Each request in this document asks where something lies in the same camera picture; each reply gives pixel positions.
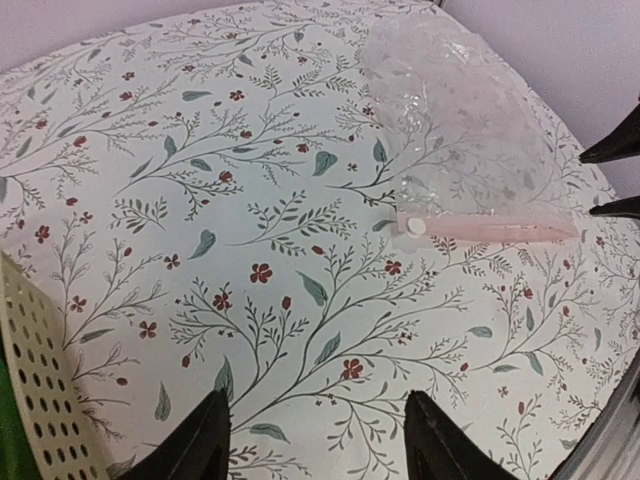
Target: green object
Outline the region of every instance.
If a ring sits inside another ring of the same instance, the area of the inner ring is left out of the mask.
[[[0,341],[0,480],[41,480],[13,396]]]

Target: plastic bag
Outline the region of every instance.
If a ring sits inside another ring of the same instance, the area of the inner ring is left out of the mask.
[[[384,125],[398,215],[410,236],[554,241],[577,236],[552,148],[484,40],[446,17],[375,24],[363,65]]]

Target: floral pattern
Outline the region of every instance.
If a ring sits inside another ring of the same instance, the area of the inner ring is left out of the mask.
[[[404,245],[359,49],[374,21],[417,13],[444,15],[241,5],[0,75],[2,247],[58,304],[117,462],[212,385],[233,411],[233,480],[406,478],[411,389],[527,480],[596,419],[638,347],[637,228],[585,215],[614,192],[519,79],[581,238]]]

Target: table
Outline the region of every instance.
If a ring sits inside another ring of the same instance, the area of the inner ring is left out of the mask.
[[[126,28],[0,76],[2,248],[59,305],[112,472],[214,386],[230,478],[406,478],[426,389],[518,478],[544,478],[638,346],[640,241],[524,81],[581,238],[391,242],[381,125],[358,71],[398,0],[278,1]]]

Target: flower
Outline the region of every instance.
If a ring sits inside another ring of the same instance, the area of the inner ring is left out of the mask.
[[[82,214],[82,217],[80,217],[80,221],[86,225],[89,223],[89,220],[91,220],[92,218],[93,218],[93,215],[91,215],[89,212],[84,212]]]
[[[38,239],[38,243],[43,244],[49,238],[49,227],[42,225],[36,232],[35,237]]]
[[[229,98],[237,102],[238,100],[242,100],[244,98],[244,93],[242,93],[242,90],[236,90],[235,92],[231,92],[229,94]]]
[[[87,299],[86,298],[80,299],[80,296],[76,295],[73,297],[73,300],[71,302],[71,307],[69,308],[71,309],[72,312],[82,313],[86,305],[87,305]]]
[[[254,263],[251,269],[253,270],[253,273],[249,276],[251,283],[256,283],[257,281],[267,283],[271,275],[273,275],[273,271],[269,268],[268,263],[263,263],[262,265]]]
[[[222,292],[220,295],[215,295],[213,297],[213,306],[218,310],[230,309],[231,304],[229,303],[229,294]]]
[[[349,380],[350,378],[360,378],[360,374],[364,367],[360,365],[360,360],[354,358],[353,360],[345,360],[344,363],[344,372],[342,372],[342,378],[345,380]]]
[[[218,178],[222,183],[229,183],[233,181],[233,175],[227,170],[220,172],[220,176]]]
[[[142,322],[140,322],[140,328],[142,329],[142,331],[140,332],[140,338],[155,338],[155,331],[158,328],[158,325],[156,324],[156,322],[151,322],[151,325],[147,325],[147,322],[143,320]]]
[[[164,257],[164,263],[167,264],[167,270],[173,270],[174,268],[178,268],[180,266],[180,261],[178,260],[178,254],[174,253],[173,257],[169,257],[169,256]]]
[[[400,273],[400,267],[402,267],[402,264],[400,262],[387,260],[387,265],[384,267],[384,269],[389,275],[398,275]]]
[[[80,148],[85,143],[87,143],[87,137],[81,135],[73,141],[73,146],[76,148]]]

